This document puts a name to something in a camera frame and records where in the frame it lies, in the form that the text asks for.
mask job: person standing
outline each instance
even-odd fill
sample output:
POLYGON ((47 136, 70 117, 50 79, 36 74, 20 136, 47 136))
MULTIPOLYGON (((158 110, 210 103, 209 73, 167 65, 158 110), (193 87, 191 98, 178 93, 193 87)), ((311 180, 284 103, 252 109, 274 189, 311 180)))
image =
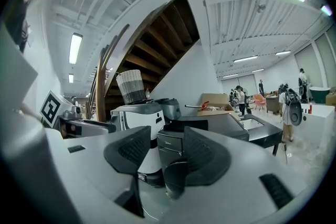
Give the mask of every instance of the person standing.
POLYGON ((299 86, 303 87, 303 94, 301 99, 307 100, 307 77, 305 75, 305 71, 303 70, 303 68, 300 68, 299 86))
POLYGON ((239 111, 242 113, 242 116, 245 115, 245 94, 241 86, 237 86, 236 90, 238 91, 238 105, 239 111))
POLYGON ((259 93, 262 95, 262 97, 265 97, 264 85, 262 84, 262 80, 260 80, 260 83, 259 83, 259 93))
POLYGON ((286 105, 286 94, 287 90, 281 93, 279 97, 279 103, 281 105, 280 117, 282 116, 282 121, 284 124, 282 128, 283 132, 281 140, 283 143, 285 143, 287 139, 289 139, 290 142, 293 142, 293 126, 290 120, 289 106, 286 105))

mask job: black slot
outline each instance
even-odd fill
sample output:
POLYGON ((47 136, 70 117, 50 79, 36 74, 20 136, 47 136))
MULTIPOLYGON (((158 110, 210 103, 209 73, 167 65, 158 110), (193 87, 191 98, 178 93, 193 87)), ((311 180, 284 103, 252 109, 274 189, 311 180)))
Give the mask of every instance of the black slot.
POLYGON ((81 146, 81 145, 68 147, 68 151, 69 151, 70 153, 74 153, 74 152, 82 151, 82 150, 85 150, 85 147, 83 147, 83 146, 81 146))
POLYGON ((293 195, 274 174, 262 175, 259 177, 259 179, 278 209, 282 208, 293 200, 293 195))

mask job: brown box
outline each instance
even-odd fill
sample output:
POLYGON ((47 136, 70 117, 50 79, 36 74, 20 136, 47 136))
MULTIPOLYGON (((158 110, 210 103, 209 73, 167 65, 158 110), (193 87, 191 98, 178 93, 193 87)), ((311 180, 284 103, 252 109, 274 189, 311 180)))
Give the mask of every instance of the brown box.
POLYGON ((332 105, 335 107, 336 110, 336 92, 334 93, 329 93, 326 97, 325 97, 325 104, 326 105, 332 105))
POLYGON ((229 104, 229 97, 227 94, 222 93, 202 93, 201 105, 205 102, 209 102, 209 106, 214 106, 216 108, 225 107, 225 110, 199 110, 197 116, 209 116, 209 115, 219 115, 230 113, 237 120, 239 120, 238 114, 234 111, 232 106, 229 104))

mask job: chair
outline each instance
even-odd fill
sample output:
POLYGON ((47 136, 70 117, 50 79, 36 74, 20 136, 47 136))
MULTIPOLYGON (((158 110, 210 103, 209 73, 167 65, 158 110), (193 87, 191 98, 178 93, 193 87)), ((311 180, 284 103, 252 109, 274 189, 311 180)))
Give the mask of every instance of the chair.
POLYGON ((256 101, 255 109, 257 109, 257 106, 259 107, 259 110, 260 110, 261 107, 266 106, 266 98, 264 98, 260 93, 254 95, 254 99, 256 101))

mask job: woven basket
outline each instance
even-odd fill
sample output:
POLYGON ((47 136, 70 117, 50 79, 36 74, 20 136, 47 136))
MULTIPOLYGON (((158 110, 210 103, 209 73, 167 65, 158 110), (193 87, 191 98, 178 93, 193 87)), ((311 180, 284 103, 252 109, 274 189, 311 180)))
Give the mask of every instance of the woven basket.
POLYGON ((140 70, 134 69, 118 74, 117 83, 125 104, 146 98, 140 70))

